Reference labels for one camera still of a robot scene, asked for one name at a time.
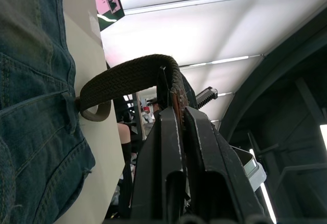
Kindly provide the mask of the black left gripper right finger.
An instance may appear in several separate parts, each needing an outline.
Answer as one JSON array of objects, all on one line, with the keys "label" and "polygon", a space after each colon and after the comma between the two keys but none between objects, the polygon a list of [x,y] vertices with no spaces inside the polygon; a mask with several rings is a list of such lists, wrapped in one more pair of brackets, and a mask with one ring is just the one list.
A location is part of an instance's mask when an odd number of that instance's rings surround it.
[{"label": "black left gripper right finger", "polygon": [[207,116],[184,111],[192,208],[202,219],[262,219],[262,208],[236,152]]}]

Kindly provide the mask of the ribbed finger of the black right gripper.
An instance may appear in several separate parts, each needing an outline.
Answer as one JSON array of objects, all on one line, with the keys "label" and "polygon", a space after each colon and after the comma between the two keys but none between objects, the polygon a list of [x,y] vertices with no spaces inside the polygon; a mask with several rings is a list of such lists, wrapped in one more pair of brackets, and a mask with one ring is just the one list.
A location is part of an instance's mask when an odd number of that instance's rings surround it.
[{"label": "ribbed finger of the black right gripper", "polygon": [[218,98],[217,89],[209,86],[196,95],[197,108],[200,109],[204,107],[207,103],[209,103],[211,100],[217,98]]}]

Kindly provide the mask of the smooth finger of the black right gripper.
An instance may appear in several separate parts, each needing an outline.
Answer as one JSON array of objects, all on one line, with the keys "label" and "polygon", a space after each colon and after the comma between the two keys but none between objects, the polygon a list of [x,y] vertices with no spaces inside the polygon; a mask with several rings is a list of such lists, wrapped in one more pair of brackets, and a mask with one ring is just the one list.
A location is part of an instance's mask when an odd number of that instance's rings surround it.
[{"label": "smooth finger of the black right gripper", "polygon": [[170,102],[170,91],[165,71],[166,67],[161,66],[157,77],[157,103],[160,108],[167,108]]}]

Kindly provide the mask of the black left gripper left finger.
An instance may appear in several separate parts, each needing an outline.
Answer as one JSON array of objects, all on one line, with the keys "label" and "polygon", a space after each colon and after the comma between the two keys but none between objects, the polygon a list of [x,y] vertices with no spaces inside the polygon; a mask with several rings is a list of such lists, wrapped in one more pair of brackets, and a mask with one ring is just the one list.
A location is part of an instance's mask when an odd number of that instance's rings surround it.
[{"label": "black left gripper left finger", "polygon": [[161,111],[136,164],[132,219],[180,219],[186,189],[185,110]]}]

